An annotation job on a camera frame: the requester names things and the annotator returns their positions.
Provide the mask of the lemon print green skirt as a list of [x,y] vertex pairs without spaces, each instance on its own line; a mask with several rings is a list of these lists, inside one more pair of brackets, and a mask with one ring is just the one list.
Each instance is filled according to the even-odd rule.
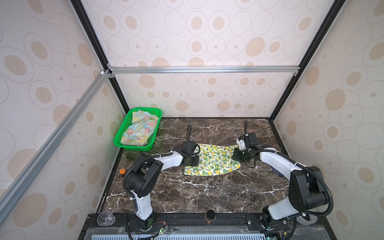
[[199,164],[196,167],[185,167],[184,175],[209,177],[228,174],[241,168],[241,163],[232,159],[236,147],[201,144]]

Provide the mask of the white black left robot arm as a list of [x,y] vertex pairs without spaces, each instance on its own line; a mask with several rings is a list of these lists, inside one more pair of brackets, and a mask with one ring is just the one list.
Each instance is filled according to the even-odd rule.
[[142,152],[132,167],[125,173],[123,189],[131,196],[136,217],[147,222],[153,215],[151,192],[162,171],[173,167],[197,167],[200,161],[200,146],[191,140],[192,125],[187,127],[187,138],[168,153],[150,155]]

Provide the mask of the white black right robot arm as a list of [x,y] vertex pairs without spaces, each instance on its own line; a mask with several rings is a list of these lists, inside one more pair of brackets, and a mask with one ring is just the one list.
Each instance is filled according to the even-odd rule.
[[263,209],[261,220],[265,227],[285,218],[328,216],[332,212],[334,199],[319,168],[307,167],[260,144],[256,134],[248,132],[248,122],[244,123],[244,134],[237,138],[237,144],[233,160],[243,163],[260,160],[289,181],[288,197]]

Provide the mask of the brown cylindrical knob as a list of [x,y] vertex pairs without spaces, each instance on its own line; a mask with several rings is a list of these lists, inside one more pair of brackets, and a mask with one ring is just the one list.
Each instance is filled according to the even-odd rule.
[[216,213],[213,210],[208,210],[205,213],[204,219],[207,225],[210,225],[216,219]]

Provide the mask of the floral pastel skirt in basket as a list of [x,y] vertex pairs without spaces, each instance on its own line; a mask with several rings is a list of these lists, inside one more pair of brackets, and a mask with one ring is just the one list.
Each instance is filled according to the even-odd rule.
[[123,132],[122,145],[143,147],[154,133],[159,117],[149,112],[138,110],[132,113],[132,124]]

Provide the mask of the green plastic basket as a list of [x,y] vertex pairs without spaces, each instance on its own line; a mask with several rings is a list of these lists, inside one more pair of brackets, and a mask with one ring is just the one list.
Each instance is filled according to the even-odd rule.
[[[159,117],[159,121],[158,121],[158,124],[157,124],[157,127],[154,131],[154,133],[150,136],[150,138],[148,139],[148,143],[143,146],[143,147],[138,147],[138,146],[129,146],[129,145],[122,145],[120,143],[120,140],[123,136],[123,132],[132,124],[132,113],[133,112],[137,112],[138,110],[142,110],[142,111],[145,111],[145,112],[149,112],[153,115],[156,115]],[[157,108],[141,108],[141,107],[138,107],[138,108],[133,108],[131,109],[126,117],[124,118],[123,120],[123,123],[121,124],[116,136],[115,136],[115,139],[114,139],[114,144],[119,147],[119,148],[123,148],[125,150],[128,150],[128,151],[149,151],[152,149],[153,145],[154,145],[154,141],[155,141],[155,137],[156,137],[156,134],[157,134],[157,131],[158,131],[158,128],[159,128],[159,125],[160,125],[160,120],[162,118],[162,111],[160,109],[157,109]]]

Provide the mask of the clear plastic cup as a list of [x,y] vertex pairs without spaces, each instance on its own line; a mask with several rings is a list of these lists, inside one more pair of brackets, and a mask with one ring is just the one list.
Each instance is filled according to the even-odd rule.
[[97,224],[102,227],[111,226],[115,221],[116,217],[108,210],[101,212],[97,217]]

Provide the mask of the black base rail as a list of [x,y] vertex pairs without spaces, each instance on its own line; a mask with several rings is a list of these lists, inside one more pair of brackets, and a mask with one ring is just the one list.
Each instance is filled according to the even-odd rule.
[[81,230],[79,239],[88,239],[91,235],[91,230],[101,230],[103,233],[110,232],[117,229],[119,233],[127,236],[129,230],[130,233],[150,233],[154,235],[162,227],[168,227],[168,232],[175,233],[176,230],[182,228],[191,227],[208,228],[223,227],[226,231],[239,227],[245,231],[256,231],[261,234],[267,234],[270,236],[276,236],[278,239],[283,239],[284,232],[289,234],[293,229],[293,218],[286,218],[283,220],[273,220],[268,218],[270,222],[265,223],[265,214],[253,213],[253,214],[240,214],[240,213],[216,213],[216,219],[207,225],[203,213],[197,214],[153,214],[147,221],[143,222],[139,220],[134,214],[114,214],[116,221],[113,225],[102,227],[97,224],[97,214],[90,214],[87,216],[83,229]]

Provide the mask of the silver aluminium rail back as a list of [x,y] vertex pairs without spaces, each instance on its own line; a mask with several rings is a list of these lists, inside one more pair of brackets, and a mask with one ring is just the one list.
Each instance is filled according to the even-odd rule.
[[118,74],[297,73],[299,66],[111,67]]

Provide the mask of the silver aluminium rail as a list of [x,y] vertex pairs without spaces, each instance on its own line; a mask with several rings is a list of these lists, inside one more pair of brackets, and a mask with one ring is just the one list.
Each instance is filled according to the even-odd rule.
[[111,70],[105,69],[99,74],[1,197],[1,224],[5,222],[16,207],[80,115],[88,107],[100,87],[109,78],[110,73]]
[[111,67],[118,74],[297,73],[299,66]]

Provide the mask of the black corner frame post right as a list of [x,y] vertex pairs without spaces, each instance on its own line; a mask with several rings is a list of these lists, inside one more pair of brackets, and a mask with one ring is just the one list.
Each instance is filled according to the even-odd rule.
[[303,59],[301,60],[299,64],[299,70],[296,74],[293,75],[291,80],[289,81],[288,86],[286,87],[285,91],[283,92],[280,100],[278,101],[278,104],[276,105],[274,111],[272,112],[271,116],[269,117],[269,122],[273,123],[280,111],[282,110],[284,104],[286,103],[287,99],[291,95],[292,91],[294,90],[295,86],[297,85],[297,82],[299,81],[300,77],[306,70],[306,67],[310,63],[311,59],[315,55],[316,51],[318,50],[320,44],[324,40],[326,34],[329,32],[332,24],[336,20],[338,14],[342,10],[343,6],[345,5],[347,1],[346,0],[336,0],[331,5],[330,10],[326,14],[324,20],[322,21],[319,30],[316,32],[316,35],[314,39],[312,40],[311,44],[309,45],[309,48],[307,49],[306,53],[304,54]]

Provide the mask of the black corner frame post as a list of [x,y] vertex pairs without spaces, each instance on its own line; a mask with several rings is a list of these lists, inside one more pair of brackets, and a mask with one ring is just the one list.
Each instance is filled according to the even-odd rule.
[[[70,1],[75,12],[76,12],[76,15],[77,17],[79,18],[83,28],[84,28],[84,31],[86,32],[87,34],[87,37],[103,67],[104,70],[110,70],[109,66],[108,66],[108,59],[105,55],[105,52],[103,50],[103,47],[101,45],[101,42],[99,41],[99,37],[96,35],[96,32],[92,26],[92,23],[88,17],[88,14],[86,13],[86,9],[83,5],[83,3],[79,0],[71,0]],[[120,104],[122,105],[123,107],[123,110],[125,111],[125,113],[127,113],[130,108],[127,104],[127,101],[125,100],[125,97],[123,95],[123,92],[120,88],[120,85],[118,84],[118,81],[115,77],[109,77],[109,81],[110,81],[110,84],[112,85],[113,87],[113,90],[115,92],[115,94],[117,95],[118,97],[118,100],[120,102]]]
[[278,101],[278,104],[276,105],[274,111],[272,112],[271,116],[269,117],[269,122],[273,123],[280,111],[282,110],[284,104],[286,103],[287,99],[291,95],[292,91],[294,90],[295,86],[297,85],[297,82],[299,81],[300,77],[306,70],[306,67],[310,63],[311,59],[315,55],[316,51],[318,50],[320,44],[324,40],[326,34],[329,32],[332,24],[336,20],[338,14],[342,10],[343,6],[345,5],[347,1],[346,0],[336,0],[331,5],[330,10],[326,14],[324,20],[322,21],[319,30],[316,32],[316,35],[314,39],[312,40],[311,44],[309,45],[309,48],[307,49],[306,53],[304,54],[303,59],[301,60],[299,64],[299,70],[296,74],[293,75],[291,80],[289,81],[288,86],[286,87],[285,91],[283,92],[280,100]]

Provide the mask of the silver aluminium rail left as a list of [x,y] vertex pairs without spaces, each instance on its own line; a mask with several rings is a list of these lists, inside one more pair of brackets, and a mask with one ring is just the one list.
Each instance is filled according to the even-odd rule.
[[110,73],[111,70],[105,69],[99,74],[1,197],[1,224],[5,222],[16,207],[80,115],[88,107],[100,87],[109,78]]

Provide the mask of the black corner frame post left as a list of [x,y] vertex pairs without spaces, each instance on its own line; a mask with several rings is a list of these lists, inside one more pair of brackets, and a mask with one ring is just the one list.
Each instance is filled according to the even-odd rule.
[[[86,32],[87,34],[87,37],[103,67],[104,70],[110,70],[109,66],[108,66],[108,59],[105,55],[105,52],[103,50],[103,47],[101,45],[101,42],[99,41],[99,37],[96,35],[96,32],[92,26],[92,23],[88,17],[88,14],[86,13],[86,9],[83,5],[83,3],[79,0],[71,0],[70,1],[75,12],[76,12],[76,15],[77,17],[79,18],[83,28],[84,28],[84,31]],[[120,104],[122,105],[123,107],[123,110],[125,111],[125,113],[127,113],[130,108],[127,104],[127,101],[125,100],[125,97],[123,95],[123,92],[120,88],[120,85],[118,84],[118,81],[115,77],[109,77],[109,81],[110,81],[110,84],[112,85],[113,87],[113,90],[115,92],[115,94],[117,95],[118,97],[118,100],[120,102]]]

